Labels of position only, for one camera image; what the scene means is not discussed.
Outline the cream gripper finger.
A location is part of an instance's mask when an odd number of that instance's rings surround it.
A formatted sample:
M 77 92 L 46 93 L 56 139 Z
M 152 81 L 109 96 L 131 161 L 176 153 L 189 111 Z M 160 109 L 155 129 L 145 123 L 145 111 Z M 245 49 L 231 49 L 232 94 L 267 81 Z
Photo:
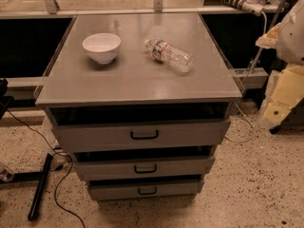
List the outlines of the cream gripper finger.
M 261 124 L 268 129 L 281 125 L 303 99 L 304 66 L 288 64 L 281 72 L 274 70 L 260 110 Z
M 264 33 L 256 40 L 256 45 L 260 48 L 276 48 L 278 32 L 281 24 L 278 23 L 269 29 L 267 33 Z

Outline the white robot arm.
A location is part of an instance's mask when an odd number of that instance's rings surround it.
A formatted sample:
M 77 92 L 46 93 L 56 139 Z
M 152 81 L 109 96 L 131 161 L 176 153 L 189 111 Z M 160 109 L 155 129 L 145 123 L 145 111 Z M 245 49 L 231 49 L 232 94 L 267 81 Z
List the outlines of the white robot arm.
M 256 40 L 260 48 L 273 48 L 276 57 L 287 63 L 277 75 L 268 103 L 261 114 L 264 125 L 275 128 L 304 99 L 304 0 L 298 0 L 282 21 Z

